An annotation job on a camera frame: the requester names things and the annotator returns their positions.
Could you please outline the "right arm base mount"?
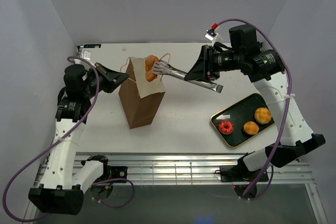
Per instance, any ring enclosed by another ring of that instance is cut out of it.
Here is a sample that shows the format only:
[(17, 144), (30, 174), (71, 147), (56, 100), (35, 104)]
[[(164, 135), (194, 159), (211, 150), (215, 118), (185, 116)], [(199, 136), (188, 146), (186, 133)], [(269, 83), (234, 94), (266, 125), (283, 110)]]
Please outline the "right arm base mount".
[(260, 171), (261, 169), (249, 171), (240, 165), (222, 165), (214, 174), (220, 176), (221, 182), (252, 182)]

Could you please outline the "metal tongs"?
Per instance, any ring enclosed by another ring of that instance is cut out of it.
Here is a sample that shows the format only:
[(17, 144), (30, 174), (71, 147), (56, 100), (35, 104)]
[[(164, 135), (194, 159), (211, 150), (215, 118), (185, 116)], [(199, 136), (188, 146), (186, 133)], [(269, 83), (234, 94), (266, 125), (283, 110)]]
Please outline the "metal tongs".
[[(154, 63), (152, 69), (150, 70), (153, 74), (161, 75), (161, 76), (170, 76), (173, 78), (177, 78), (180, 80), (185, 81), (185, 77), (187, 75), (186, 72), (176, 69), (172, 67), (168, 62), (166, 61), (157, 61)], [(189, 83), (192, 83), (194, 85), (200, 86), (202, 88), (206, 88), (209, 90), (212, 90), (216, 93), (221, 93), (223, 86), (220, 84), (216, 84), (210, 81), (203, 81), (203, 80), (189, 80)]]

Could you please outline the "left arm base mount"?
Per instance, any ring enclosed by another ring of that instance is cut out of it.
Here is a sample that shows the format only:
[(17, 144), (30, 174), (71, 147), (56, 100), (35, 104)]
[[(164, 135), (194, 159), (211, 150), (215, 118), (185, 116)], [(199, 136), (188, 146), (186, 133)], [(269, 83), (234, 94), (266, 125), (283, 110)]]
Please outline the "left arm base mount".
[(108, 166), (108, 179), (127, 179), (127, 166)]

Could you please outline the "brown paper bag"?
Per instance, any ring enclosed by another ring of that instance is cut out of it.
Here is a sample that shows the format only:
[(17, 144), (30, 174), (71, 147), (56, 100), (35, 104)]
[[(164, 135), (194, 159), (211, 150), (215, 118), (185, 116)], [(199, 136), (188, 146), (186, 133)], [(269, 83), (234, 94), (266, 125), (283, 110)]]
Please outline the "brown paper bag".
[(152, 124), (165, 95), (159, 75), (151, 82), (146, 80), (145, 59), (129, 57), (123, 65), (129, 78), (121, 85), (119, 98), (130, 129)]

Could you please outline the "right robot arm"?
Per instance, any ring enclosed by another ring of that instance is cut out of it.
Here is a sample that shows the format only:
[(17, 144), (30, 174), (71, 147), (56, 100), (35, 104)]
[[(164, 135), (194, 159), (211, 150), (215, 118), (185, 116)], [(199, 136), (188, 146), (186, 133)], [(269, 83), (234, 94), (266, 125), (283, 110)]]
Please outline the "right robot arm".
[(238, 159), (224, 174), (250, 180), (256, 171), (263, 174), (269, 166), (281, 168), (325, 144), (303, 118), (292, 93), (292, 76), (276, 47), (262, 50), (257, 34), (262, 31), (248, 22), (229, 29), (230, 46), (218, 41), (219, 27), (214, 23), (206, 32), (210, 46), (202, 46), (199, 57), (186, 74), (186, 81), (214, 81), (221, 72), (239, 70), (263, 97), (278, 130), (275, 142)]

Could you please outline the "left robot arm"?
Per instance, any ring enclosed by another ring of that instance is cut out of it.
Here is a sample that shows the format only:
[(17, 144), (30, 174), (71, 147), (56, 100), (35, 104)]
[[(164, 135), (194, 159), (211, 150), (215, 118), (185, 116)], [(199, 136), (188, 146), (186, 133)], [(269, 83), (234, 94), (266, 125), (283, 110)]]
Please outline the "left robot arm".
[(111, 178), (108, 159), (90, 156), (73, 174), (73, 166), (81, 134), (96, 95), (112, 93), (129, 74), (110, 70), (99, 63), (86, 69), (74, 64), (65, 69), (65, 87), (60, 91), (56, 112), (56, 130), (46, 170), (36, 188), (28, 193), (29, 200), (43, 213), (77, 215), (84, 194), (97, 182)]

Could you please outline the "red fake donut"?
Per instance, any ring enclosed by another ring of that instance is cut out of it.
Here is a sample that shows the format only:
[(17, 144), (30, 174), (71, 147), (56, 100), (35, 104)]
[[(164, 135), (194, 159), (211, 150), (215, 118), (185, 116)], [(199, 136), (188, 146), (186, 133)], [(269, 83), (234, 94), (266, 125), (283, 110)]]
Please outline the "red fake donut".
[(223, 120), (218, 124), (218, 130), (224, 135), (230, 135), (234, 131), (234, 125), (231, 121)]

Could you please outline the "brown fake croissant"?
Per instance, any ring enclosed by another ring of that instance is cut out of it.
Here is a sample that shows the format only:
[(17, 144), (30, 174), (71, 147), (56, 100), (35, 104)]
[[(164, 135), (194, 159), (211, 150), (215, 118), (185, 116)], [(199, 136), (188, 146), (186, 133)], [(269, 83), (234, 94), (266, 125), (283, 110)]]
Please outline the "brown fake croissant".
[(151, 82), (157, 78), (157, 74), (152, 72), (152, 68), (156, 62), (160, 61), (155, 55), (149, 55), (145, 59), (145, 77), (148, 82)]

